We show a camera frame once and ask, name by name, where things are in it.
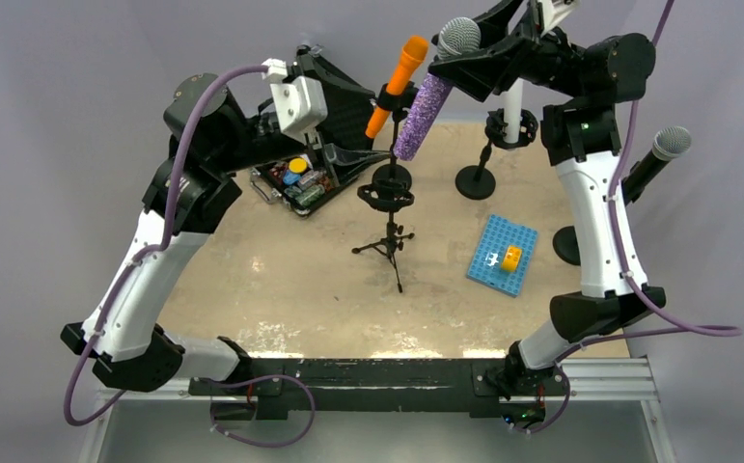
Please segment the purple glitter microphone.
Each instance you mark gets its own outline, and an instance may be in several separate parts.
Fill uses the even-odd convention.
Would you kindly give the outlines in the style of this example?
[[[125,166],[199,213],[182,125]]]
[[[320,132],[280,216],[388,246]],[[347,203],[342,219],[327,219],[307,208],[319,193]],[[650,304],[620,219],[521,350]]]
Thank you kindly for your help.
[[[473,19],[451,19],[437,36],[435,61],[474,52],[480,48],[480,44],[481,29]],[[399,160],[411,161],[415,157],[452,87],[439,77],[429,72],[426,74],[394,147],[394,155]]]

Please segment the orange microphone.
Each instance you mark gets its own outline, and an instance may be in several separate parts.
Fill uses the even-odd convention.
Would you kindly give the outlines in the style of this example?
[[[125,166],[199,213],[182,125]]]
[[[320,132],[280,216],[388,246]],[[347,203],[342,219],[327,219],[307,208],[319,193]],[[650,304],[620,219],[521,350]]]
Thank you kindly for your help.
[[[395,70],[381,89],[367,123],[365,135],[369,139],[375,139],[389,119],[413,73],[424,62],[428,47],[428,40],[420,36],[411,36],[403,45]]]

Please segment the black tripod shock mount stand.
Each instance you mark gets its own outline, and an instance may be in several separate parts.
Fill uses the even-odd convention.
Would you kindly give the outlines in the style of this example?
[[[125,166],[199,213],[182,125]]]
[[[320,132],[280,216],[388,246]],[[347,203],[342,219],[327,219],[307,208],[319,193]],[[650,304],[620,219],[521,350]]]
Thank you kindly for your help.
[[[404,241],[415,237],[415,233],[403,234],[403,226],[395,221],[395,214],[412,206],[415,201],[408,183],[398,179],[377,179],[357,188],[357,196],[373,210],[387,214],[385,236],[361,247],[351,249],[355,255],[374,249],[385,257],[395,270],[398,292],[403,293],[396,252],[402,251]]]

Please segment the black round base clip stand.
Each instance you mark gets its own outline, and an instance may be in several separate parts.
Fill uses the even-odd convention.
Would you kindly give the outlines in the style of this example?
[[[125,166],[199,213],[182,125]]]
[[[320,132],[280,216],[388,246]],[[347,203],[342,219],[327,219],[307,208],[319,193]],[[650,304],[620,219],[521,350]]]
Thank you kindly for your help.
[[[409,108],[411,107],[418,88],[413,81],[408,81],[403,92],[398,96],[390,96],[384,84],[381,88],[380,96],[393,100],[392,121],[394,123],[392,143],[389,148],[389,162],[385,166],[376,169],[372,175],[373,181],[391,180],[399,181],[404,184],[404,188],[409,190],[412,186],[412,176],[409,171],[398,163],[398,158],[394,155],[394,147],[399,138],[400,123],[406,119]]]

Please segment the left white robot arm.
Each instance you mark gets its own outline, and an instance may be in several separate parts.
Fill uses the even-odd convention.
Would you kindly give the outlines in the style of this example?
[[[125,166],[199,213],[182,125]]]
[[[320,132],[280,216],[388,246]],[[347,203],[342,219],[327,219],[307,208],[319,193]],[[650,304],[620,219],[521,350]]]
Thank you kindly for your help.
[[[163,120],[169,154],[144,197],[136,232],[112,285],[63,343],[92,359],[106,387],[151,392],[174,378],[206,378],[225,394],[249,385],[251,360],[226,337],[183,338],[158,323],[180,275],[241,195],[235,175],[307,154],[335,190],[385,153],[366,128],[375,94],[300,46],[223,75],[199,73],[175,89]]]

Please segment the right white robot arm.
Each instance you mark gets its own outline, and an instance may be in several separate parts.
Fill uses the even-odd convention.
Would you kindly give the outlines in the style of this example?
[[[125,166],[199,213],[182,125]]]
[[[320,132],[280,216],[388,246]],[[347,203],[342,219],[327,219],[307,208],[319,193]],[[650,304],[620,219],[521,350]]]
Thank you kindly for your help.
[[[620,184],[616,107],[640,99],[655,65],[643,34],[612,36],[587,47],[571,43],[558,22],[570,1],[503,1],[434,37],[439,55],[429,73],[476,100],[525,81],[567,96],[543,110],[541,139],[568,196],[581,265],[581,288],[552,298],[550,317],[509,349],[501,377],[526,393],[582,340],[609,335],[658,307],[664,290],[640,264],[624,269],[634,245]]]

